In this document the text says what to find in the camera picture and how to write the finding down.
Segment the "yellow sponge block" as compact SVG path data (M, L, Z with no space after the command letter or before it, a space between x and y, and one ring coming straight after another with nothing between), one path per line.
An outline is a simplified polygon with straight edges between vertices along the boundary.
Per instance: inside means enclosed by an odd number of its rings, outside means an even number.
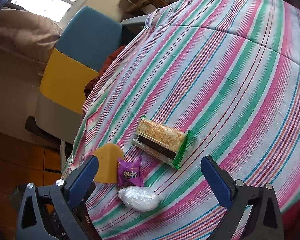
M123 158L123 150L115 144L107 143L94 150L93 155L98 159L94 182L116 184L118 159Z

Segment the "striped pink green bedsheet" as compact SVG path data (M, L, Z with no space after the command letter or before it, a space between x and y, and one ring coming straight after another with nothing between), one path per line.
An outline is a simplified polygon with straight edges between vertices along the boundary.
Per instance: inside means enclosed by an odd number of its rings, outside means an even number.
M180 168L132 144L141 117L191 131ZM282 0L181 0L102 75L63 175L107 144L142 156L149 212L125 207L97 184L87 209L102 239L206 239L225 209L200 170L210 155L234 179L273 185L281 212L300 199L300 10Z

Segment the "pink beige curtain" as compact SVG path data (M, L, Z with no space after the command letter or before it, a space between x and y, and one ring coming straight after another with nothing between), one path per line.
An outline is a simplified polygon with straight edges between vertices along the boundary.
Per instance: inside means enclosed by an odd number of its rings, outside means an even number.
M0 49L47 64L63 29L50 18L26 10L0 10Z

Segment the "orange wooden wardrobe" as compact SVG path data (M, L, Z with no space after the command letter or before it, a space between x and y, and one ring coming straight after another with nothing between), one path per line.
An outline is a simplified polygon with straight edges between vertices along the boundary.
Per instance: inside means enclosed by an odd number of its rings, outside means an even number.
M61 177L57 150L0 133L0 238L14 239L17 210L11 194L17 185L50 185Z

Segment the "dark red cloth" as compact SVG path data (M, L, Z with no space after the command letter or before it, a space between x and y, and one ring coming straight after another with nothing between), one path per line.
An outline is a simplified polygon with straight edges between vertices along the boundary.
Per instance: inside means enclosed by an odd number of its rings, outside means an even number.
M117 50L112 52L105 60L101 70L98 73L98 76L90 80L84 88L85 97L88 98L89 94L100 80L102 75L106 72L106 70L110 67L112 62L117 58L117 56L125 49L126 45L120 46Z

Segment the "green cracker packet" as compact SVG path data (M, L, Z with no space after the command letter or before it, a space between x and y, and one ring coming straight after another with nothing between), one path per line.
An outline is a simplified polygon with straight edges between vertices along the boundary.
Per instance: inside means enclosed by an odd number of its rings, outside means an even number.
M191 131L182 132L166 125L140 118L132 144L178 170Z

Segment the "red blanket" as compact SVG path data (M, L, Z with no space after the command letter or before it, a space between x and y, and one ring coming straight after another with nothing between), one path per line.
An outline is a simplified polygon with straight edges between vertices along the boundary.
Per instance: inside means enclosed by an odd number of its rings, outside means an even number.
M300 239L300 200L282 215L284 239Z

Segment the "white plastic ball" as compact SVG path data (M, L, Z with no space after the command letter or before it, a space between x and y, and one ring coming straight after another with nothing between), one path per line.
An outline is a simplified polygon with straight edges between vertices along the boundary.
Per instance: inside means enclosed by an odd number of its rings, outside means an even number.
M154 210L159 204L159 197L148 187L129 186L117 192L123 204L137 212Z

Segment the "grey yellow blue headboard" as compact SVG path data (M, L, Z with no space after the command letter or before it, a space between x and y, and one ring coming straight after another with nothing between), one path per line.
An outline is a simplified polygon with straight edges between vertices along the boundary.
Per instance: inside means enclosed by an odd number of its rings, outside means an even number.
M44 70L36 104L36 125L73 143L86 100L84 88L97 77L106 58L121 45L122 25L83 7L71 19Z

